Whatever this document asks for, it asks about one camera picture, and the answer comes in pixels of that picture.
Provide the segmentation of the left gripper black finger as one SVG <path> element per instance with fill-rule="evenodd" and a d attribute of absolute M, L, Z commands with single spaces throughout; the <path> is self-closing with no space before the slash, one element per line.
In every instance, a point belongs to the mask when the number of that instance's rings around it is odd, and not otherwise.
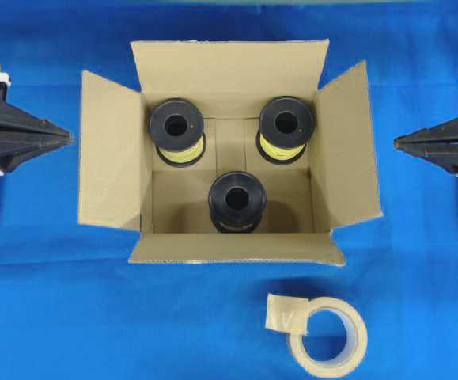
<path fill-rule="evenodd" d="M 12 173 L 20 164 L 73 143 L 67 135 L 0 131 L 0 175 Z"/>
<path fill-rule="evenodd" d="M 71 139 L 66 130 L 48 120 L 39 119 L 0 99 L 0 128 L 5 131 L 31 132 Z"/>

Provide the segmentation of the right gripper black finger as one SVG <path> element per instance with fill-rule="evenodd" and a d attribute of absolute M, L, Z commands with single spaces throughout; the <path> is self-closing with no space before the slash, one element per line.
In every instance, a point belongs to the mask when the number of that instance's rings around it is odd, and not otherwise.
<path fill-rule="evenodd" d="M 394 139 L 396 146 L 416 143 L 458 143 L 458 117 Z"/>
<path fill-rule="evenodd" d="M 458 174 L 458 144 L 394 142 L 394 147 L 411 156 L 440 166 L 448 173 Z"/>

